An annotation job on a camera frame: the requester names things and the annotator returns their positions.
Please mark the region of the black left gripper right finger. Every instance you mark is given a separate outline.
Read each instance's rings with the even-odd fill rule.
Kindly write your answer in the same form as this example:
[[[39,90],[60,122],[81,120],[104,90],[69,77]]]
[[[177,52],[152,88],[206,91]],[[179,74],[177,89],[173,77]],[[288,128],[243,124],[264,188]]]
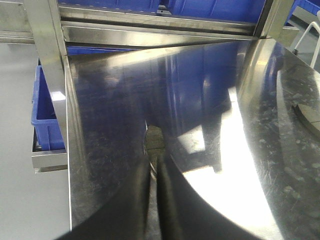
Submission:
[[[187,182],[169,153],[157,160],[157,207],[164,240],[256,240],[210,206]]]

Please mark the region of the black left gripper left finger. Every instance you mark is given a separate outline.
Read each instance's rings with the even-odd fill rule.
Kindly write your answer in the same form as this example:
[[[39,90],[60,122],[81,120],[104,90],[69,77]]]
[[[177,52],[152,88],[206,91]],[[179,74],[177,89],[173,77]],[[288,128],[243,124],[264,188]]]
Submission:
[[[143,159],[110,200],[60,240],[143,240],[147,227],[150,164]]]

